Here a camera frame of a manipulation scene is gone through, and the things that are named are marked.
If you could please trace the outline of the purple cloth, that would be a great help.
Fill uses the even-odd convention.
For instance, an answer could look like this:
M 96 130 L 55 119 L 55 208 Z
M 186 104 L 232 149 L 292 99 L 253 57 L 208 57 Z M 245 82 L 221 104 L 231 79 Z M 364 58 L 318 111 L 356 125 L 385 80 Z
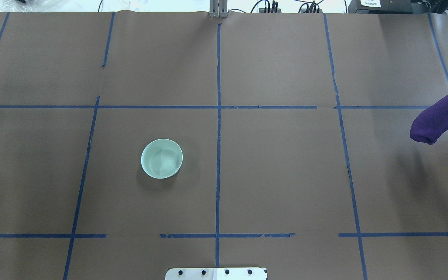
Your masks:
M 409 136 L 416 142 L 433 145 L 448 130 L 448 94 L 423 110 L 414 119 Z

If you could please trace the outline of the aluminium frame post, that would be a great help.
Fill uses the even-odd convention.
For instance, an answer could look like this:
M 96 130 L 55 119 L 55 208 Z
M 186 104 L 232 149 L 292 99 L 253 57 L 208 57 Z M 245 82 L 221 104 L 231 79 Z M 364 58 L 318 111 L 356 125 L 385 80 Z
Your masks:
M 229 16 L 228 0 L 209 1 L 210 18 L 227 18 Z

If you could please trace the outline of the black power adapter box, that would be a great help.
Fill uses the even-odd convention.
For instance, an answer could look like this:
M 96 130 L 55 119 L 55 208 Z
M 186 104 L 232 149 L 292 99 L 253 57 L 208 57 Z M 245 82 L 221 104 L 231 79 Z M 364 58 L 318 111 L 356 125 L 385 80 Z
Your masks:
M 352 0 L 349 14 L 412 14 L 410 0 Z

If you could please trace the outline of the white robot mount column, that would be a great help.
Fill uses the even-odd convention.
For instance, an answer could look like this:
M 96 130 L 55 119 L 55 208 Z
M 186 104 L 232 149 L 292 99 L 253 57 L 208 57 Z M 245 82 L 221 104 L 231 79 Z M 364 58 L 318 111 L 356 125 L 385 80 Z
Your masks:
M 267 280 L 266 268 L 172 268 L 165 275 L 166 280 Z

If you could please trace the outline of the light green bowl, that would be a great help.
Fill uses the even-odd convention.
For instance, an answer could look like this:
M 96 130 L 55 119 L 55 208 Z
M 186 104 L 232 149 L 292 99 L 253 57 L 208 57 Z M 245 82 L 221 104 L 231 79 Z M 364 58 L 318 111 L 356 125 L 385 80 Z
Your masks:
M 140 156 L 140 165 L 149 177 L 168 179 L 179 172 L 183 159 L 183 151 L 178 143 L 161 138 L 144 147 Z

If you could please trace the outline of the white side table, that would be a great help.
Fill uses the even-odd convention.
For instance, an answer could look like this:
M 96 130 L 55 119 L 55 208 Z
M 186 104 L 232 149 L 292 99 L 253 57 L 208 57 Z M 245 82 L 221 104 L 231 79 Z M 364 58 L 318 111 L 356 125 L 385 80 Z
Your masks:
M 0 12 L 190 12 L 209 11 L 209 0 L 0 0 Z M 227 8 L 251 11 L 258 0 L 228 0 Z M 296 0 L 276 0 L 282 12 L 296 13 L 303 4 Z M 350 0 L 315 0 L 325 14 L 345 14 Z

